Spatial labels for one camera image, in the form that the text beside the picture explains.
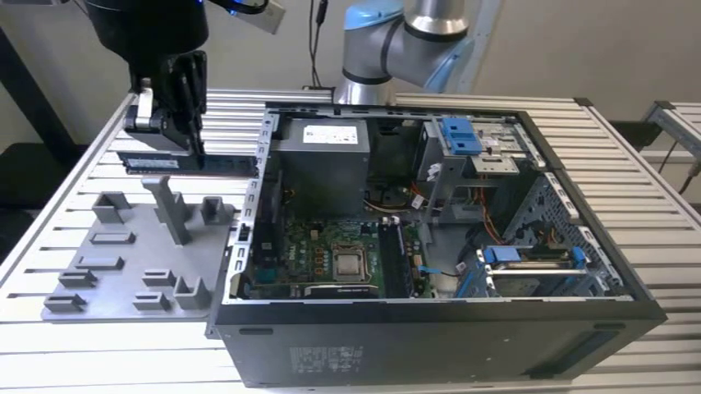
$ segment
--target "open computer tower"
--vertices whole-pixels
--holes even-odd
[[[214,327],[250,387],[571,379],[665,314],[525,112],[269,103]]]

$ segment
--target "orange wire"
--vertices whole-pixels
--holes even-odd
[[[410,190],[412,190],[414,193],[417,193],[418,195],[422,196],[422,194],[421,194],[421,190],[418,189],[418,186],[417,186],[417,184],[414,183],[414,181],[412,181],[412,188],[410,188]]]
[[[488,234],[490,235],[494,242],[497,242],[500,245],[504,245],[504,242],[500,240],[500,236],[497,235],[497,228],[494,227],[494,222],[492,222],[490,214],[486,212],[486,199],[485,199],[485,188],[480,188],[480,197],[481,197],[481,204],[482,204],[482,216],[485,220],[485,230]]]

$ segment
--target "aluminum table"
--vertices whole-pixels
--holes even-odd
[[[118,151],[150,150],[121,128],[129,97],[0,266],[0,388],[39,393],[306,392],[246,389],[205,323],[43,323],[43,301],[95,220],[102,191],[153,203]],[[253,153],[266,101],[319,103],[325,92],[211,90],[210,152]],[[318,392],[701,392],[701,217],[596,109],[573,99],[401,94],[400,105],[528,111],[568,173],[668,312],[668,322],[573,382],[317,387]],[[246,180],[174,176],[198,202],[242,206]]]
[[[644,120],[657,123],[692,156],[701,160],[701,103],[659,101]]]

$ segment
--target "label sticker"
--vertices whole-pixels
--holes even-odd
[[[293,373],[357,373],[364,361],[362,346],[291,347]]]
[[[130,167],[178,168],[178,160],[161,160],[154,158],[129,158]]]
[[[414,207],[414,209],[421,209],[425,200],[426,199],[421,195],[417,195],[417,197],[414,197],[414,200],[412,201],[412,206]]]
[[[500,145],[500,141],[494,140],[492,137],[486,137],[482,139],[482,142],[488,145],[488,146],[498,146]]]
[[[358,144],[358,130],[356,126],[306,126],[305,144]]]
[[[468,264],[465,264],[465,261],[461,261],[458,265],[456,265],[456,270],[461,275],[468,270]]]

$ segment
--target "power supply label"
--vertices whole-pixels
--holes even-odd
[[[293,373],[356,373],[364,361],[362,346],[291,347]]]
[[[305,144],[348,144],[358,145],[358,129],[354,126],[319,126],[305,127]]]

